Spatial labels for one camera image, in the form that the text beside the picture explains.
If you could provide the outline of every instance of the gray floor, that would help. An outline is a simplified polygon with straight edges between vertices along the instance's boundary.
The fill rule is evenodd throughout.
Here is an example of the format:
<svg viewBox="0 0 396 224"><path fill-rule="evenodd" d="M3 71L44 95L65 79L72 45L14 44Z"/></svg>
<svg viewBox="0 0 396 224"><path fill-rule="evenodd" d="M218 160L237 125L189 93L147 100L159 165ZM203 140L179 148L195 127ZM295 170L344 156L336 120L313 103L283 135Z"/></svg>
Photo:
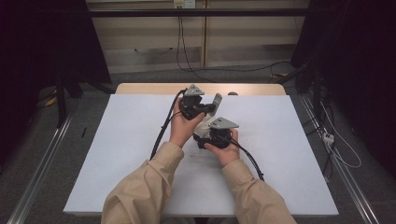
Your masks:
<svg viewBox="0 0 396 224"><path fill-rule="evenodd" d="M264 65L234 66L233 69L260 68ZM273 73L288 73L293 68L287 64L273 67ZM204 71L200 76L217 82L235 83L266 83L270 80L270 69L254 72ZM140 72L112 76L114 86L121 82L204 82L192 73L180 70ZM78 176L85 156L90 148L100 119L106 109L108 95L83 85L85 90L81 99L68 98L69 104L78 102L78 108L70 127L62 141L54 161L46 175L35 202L25 223L99 223L99 217L74 217L63 213L68 195L73 188L73 181ZM295 92L293 82L285 85L285 90L295 106L296 112L304 123L310 118L301 102L300 95ZM352 145L362 160L358 169L350 169L362 191L375 210L380 223L396 223L396 180L388 174L367 151L364 143L351 131L351 126L342 110L332 102L335 112L337 131ZM29 179L40 162L57 124L56 105L38 107L35 117L26 136L21 140L20 147L4 167L0 176L0 223L6 223L18 199L21 197ZM307 132L314 129L310 123L304 126ZM326 152L316 133L307 136L317 157L320 167L324 166ZM345 161L356 163L355 156L336 137L336 146ZM347 188L337 171L333 170L332 181L328 184L340 215L336 217L297 217L299 223L365 223Z"/></svg>

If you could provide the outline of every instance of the handheld controller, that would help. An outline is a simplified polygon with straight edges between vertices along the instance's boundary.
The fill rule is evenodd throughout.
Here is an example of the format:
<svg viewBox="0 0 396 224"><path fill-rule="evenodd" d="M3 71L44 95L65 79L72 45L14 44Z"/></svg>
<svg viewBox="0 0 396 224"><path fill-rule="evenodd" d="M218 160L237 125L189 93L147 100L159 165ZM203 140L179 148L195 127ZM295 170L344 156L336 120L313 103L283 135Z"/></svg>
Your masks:
<svg viewBox="0 0 396 224"><path fill-rule="evenodd" d="M200 104L202 100L201 95L204 94L205 93L194 84L191 84L190 87L184 92L178 107L180 108L180 112L185 119L191 120L202 112L204 112L206 115L207 113L215 111L215 104Z"/></svg>
<svg viewBox="0 0 396 224"><path fill-rule="evenodd" d="M239 125L225 118L218 118L209 124L209 134L206 137L201 137L195 133L193 138L197 141L198 148L205 148L205 143L209 143L218 148L226 148L230 145L232 139L230 129L238 127Z"/></svg>
<svg viewBox="0 0 396 224"><path fill-rule="evenodd" d="M232 139L230 129L239 126L224 118L215 119L214 116L219 108L222 97L220 94L216 94L212 104L204 105L201 104L201 95L204 94L197 86L191 84L183 93L183 97L178 105L180 112L187 120L194 119L202 112L205 115L209 115L197 126L193 134L194 140L198 143L198 148L205 148L205 143L210 143L219 148L226 148L230 145Z"/></svg>

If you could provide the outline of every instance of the beige sleeve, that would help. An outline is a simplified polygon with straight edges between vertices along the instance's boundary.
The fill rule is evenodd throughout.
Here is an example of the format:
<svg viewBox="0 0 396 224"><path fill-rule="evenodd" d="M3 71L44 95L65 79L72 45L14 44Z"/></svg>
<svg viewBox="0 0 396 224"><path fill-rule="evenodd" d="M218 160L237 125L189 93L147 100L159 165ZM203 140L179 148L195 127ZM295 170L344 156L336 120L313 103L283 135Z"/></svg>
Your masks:
<svg viewBox="0 0 396 224"><path fill-rule="evenodd" d="M222 169L235 198L240 224L296 223L282 196L260 179L254 179L247 165L233 161Z"/></svg>
<svg viewBox="0 0 396 224"><path fill-rule="evenodd" d="M163 143L151 161L145 161L109 193L102 223L159 223L183 156L180 147Z"/></svg>

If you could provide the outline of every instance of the metal rail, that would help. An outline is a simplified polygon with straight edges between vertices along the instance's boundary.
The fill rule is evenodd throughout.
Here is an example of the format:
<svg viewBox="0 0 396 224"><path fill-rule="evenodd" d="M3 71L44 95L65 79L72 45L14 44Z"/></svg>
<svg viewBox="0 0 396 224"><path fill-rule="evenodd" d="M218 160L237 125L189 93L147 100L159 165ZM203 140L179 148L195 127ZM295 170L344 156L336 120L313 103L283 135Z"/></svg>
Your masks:
<svg viewBox="0 0 396 224"><path fill-rule="evenodd" d="M53 135L52 140L49 143L49 146L44 154L43 159L41 160L40 164L35 170L35 174L33 175L28 186L26 187L26 190L24 191L20 200L18 201L7 224L22 224L27 218L29 210L32 207L33 202L35 201L35 197L37 193L40 191L41 185L46 177L50 165L52 164L56 152L58 151L58 148L61 145L62 140L64 139L64 135L67 132L70 121L73 118L73 115L77 107L78 107L78 102L76 102L73 105L64 124L60 128L58 128L55 134Z"/></svg>
<svg viewBox="0 0 396 224"><path fill-rule="evenodd" d="M315 126L315 128L318 129L318 122L315 119L315 115L312 112L310 108L313 108L312 103L309 99L305 99L302 95L301 100L302 103L305 107L305 110L307 114L309 115L309 118L312 119L312 122ZM330 153L330 147L326 144L326 150L328 153ZM337 156L341 158L340 153L338 152L337 148L334 148L334 153L337 153ZM350 173L349 169L345 164L343 164L341 161L339 161L337 158L334 157L332 154L332 162L337 169L339 175L341 176L341 179L343 180L346 189L348 190L350 197L352 198L353 202L355 203L356 207L358 208L359 212L361 213L361 217L363 218L364 222L367 224L379 224L378 218L375 216L375 212L370 205L370 202L368 201L367 197L364 195L363 191L361 190L361 187L359 187L358 182L355 180L353 177L352 173Z"/></svg>

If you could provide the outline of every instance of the table surface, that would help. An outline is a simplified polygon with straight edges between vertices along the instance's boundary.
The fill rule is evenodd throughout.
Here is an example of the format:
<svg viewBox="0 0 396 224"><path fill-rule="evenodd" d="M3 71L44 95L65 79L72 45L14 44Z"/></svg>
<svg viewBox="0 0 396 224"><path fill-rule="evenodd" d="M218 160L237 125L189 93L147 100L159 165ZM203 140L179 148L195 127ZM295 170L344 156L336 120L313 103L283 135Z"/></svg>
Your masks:
<svg viewBox="0 0 396 224"><path fill-rule="evenodd" d="M195 85L206 93L203 102L213 100L217 92L224 94L218 115L240 125L239 132L244 137L239 142L255 157L266 182L284 197L293 215L338 214L291 100L282 86ZM111 96L107 105L64 209L66 213L100 215L104 199L111 189L149 157L152 145L148 143L158 135L156 127L162 125L174 95L189 86L190 83L119 86L117 94ZM225 95L230 91L241 96ZM271 96L254 96L265 94ZM153 105L163 110L152 109ZM163 141L169 134L168 128ZM233 196L216 156L198 149L191 139L183 150L185 157L175 173L173 195L164 214L173 217L233 216ZM248 158L241 154L241 159L247 162L256 176Z"/></svg>
<svg viewBox="0 0 396 224"><path fill-rule="evenodd" d="M194 83L205 94L228 95L286 95L279 84L228 84L228 83ZM188 88L190 83L122 83L116 94L176 94Z"/></svg>

